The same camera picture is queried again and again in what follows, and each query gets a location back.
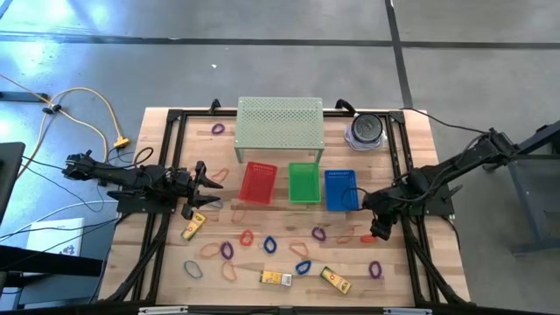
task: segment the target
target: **concrete floor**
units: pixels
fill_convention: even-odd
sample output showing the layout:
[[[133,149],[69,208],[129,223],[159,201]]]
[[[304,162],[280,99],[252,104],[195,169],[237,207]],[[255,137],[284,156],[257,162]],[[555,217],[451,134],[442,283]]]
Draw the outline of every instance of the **concrete floor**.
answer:
[[[395,13],[402,40],[560,41],[555,0],[395,0]],[[0,31],[11,32],[231,39],[387,40],[388,25],[382,0],[14,0],[0,19]],[[558,50],[405,49],[403,54],[415,108],[444,121],[495,127],[521,141],[560,118]],[[133,141],[145,107],[208,106],[213,98],[225,106],[235,106],[239,96],[317,96],[328,107],[339,98],[359,108],[403,106],[390,47],[0,42],[0,69],[50,95],[77,86],[103,92]],[[18,89],[0,80],[0,90]],[[110,143],[116,138],[109,113],[94,97],[70,95],[63,105],[103,130]],[[0,113],[0,142],[23,141],[30,154],[40,106],[0,102]],[[456,154],[473,137],[436,123],[432,128],[440,159]],[[66,155],[88,149],[97,158],[102,155],[99,137],[58,116],[37,160],[62,165]],[[67,181],[58,170],[43,166],[32,169],[85,200],[100,198],[92,183]],[[560,312],[560,251],[522,258],[509,253],[531,237],[508,172],[477,170],[457,182],[464,185],[453,200],[472,300]],[[16,184],[0,235],[76,202],[27,172]],[[114,215],[114,205],[102,213],[82,206],[53,218],[85,217],[86,224],[93,224]],[[112,227],[85,236],[83,255],[102,258],[111,237]],[[25,242],[26,235],[20,235],[5,243]],[[22,302],[88,298],[95,283],[70,276],[51,279],[26,289]],[[70,285],[72,290],[48,290]]]

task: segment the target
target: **wooden tabletop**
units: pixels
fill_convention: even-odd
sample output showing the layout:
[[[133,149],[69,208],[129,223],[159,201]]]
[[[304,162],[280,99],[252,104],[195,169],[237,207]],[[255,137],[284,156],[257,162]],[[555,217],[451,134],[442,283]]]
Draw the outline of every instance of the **wooden tabletop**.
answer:
[[[153,147],[155,152],[146,164],[157,164],[165,128],[168,108],[147,108],[138,137],[136,151]],[[406,126],[415,166],[438,162],[428,119],[415,112],[406,111]],[[353,169],[358,186],[369,192],[387,187],[393,179],[389,145],[368,152],[350,149],[343,137],[344,128],[352,118],[325,118],[325,152],[320,162],[321,184],[324,170]],[[211,133],[215,123],[223,123],[224,133]],[[398,129],[397,149],[403,150]],[[177,135],[175,126],[171,139]],[[246,163],[238,164],[234,152],[235,118],[189,117],[181,154],[181,166],[193,169],[196,162],[206,163],[207,174],[213,175],[227,167],[229,174],[222,182],[224,189],[202,188],[203,193],[222,197],[224,207],[219,210],[203,206],[199,212],[207,217],[206,223],[190,240],[181,238],[188,225],[179,213],[171,217],[167,236],[157,303],[161,305],[300,305],[300,306],[411,306],[412,289],[407,258],[404,250],[403,231],[400,224],[393,226],[389,241],[360,242],[371,225],[371,211],[353,213],[328,212],[325,195],[320,204],[294,204],[288,201],[288,163],[312,162],[313,152],[280,150],[246,150],[245,162],[256,161],[276,165],[278,172],[274,199],[269,206],[248,204],[238,199]],[[173,146],[169,149],[168,164],[172,161]],[[137,262],[145,214],[132,214],[115,231],[113,246],[108,257],[100,298],[113,293]],[[327,239],[318,242],[312,238],[312,229],[324,227]],[[354,229],[350,242],[338,244],[337,239],[349,228]],[[427,217],[426,228],[432,260],[455,291],[469,299],[457,239],[447,222],[438,217]],[[245,229],[255,234],[252,246],[245,247],[239,236]],[[259,248],[266,236],[272,235],[278,249],[269,255]],[[306,276],[294,275],[292,286],[259,283],[262,270],[295,274],[295,265],[301,257],[289,250],[289,243],[298,240],[306,243],[312,261]],[[202,258],[200,249],[210,242],[230,241],[234,246],[232,263],[237,280],[229,282],[221,275],[224,258],[215,255]],[[183,269],[186,260],[194,260],[204,276],[191,278]],[[374,280],[368,265],[379,261],[382,276]],[[328,266],[347,279],[352,288],[344,295],[319,277]],[[151,263],[144,279],[143,295],[151,280]],[[423,294],[428,297],[424,268],[419,267]]]

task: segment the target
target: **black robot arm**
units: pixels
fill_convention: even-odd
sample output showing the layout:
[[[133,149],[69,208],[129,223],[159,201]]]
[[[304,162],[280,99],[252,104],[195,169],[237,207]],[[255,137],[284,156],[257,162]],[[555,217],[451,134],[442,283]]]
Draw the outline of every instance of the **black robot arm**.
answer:
[[[415,168],[395,179],[391,187],[367,193],[362,207],[376,214],[370,229],[372,235],[388,240],[400,214],[422,215],[422,209],[441,186],[484,164],[505,165],[517,151],[517,146],[504,133],[490,129],[474,138],[455,157],[437,165]]]
[[[194,178],[185,168],[165,168],[161,165],[141,165],[134,168],[116,167],[100,163],[86,154],[73,154],[66,159],[66,169],[62,171],[68,179],[99,179],[122,187],[120,191],[108,192],[119,200],[117,211],[153,212],[174,211],[178,198],[186,198],[182,215],[190,220],[193,208],[220,200],[219,197],[201,195],[199,186],[223,188],[206,176],[207,168],[199,161],[194,168]]]

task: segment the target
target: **green perforated shelf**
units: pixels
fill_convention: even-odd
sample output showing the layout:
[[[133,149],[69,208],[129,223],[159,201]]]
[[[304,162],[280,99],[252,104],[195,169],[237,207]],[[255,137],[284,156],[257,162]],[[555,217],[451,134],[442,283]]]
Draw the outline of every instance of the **green perforated shelf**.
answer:
[[[235,152],[242,149],[317,150],[325,148],[320,98],[240,97]]]

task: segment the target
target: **yellow snack box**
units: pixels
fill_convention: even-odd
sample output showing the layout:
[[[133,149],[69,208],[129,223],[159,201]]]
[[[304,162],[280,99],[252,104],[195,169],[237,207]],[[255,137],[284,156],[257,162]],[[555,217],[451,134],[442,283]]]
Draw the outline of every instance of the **yellow snack box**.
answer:
[[[190,241],[193,238],[193,236],[196,234],[196,231],[198,231],[199,228],[202,226],[202,223],[204,223],[206,220],[207,217],[205,217],[204,215],[200,213],[195,213],[188,227],[186,227],[183,233],[181,233],[181,237],[183,237],[187,241]]]
[[[334,273],[330,268],[324,267],[323,271],[321,271],[321,277],[328,281],[329,284],[332,284],[333,287],[339,289],[340,292],[343,294],[347,294],[348,290],[352,286],[347,280],[345,280],[342,276],[339,276]]]
[[[282,272],[266,271],[261,272],[261,280],[263,284],[281,284],[291,286],[291,275]]]

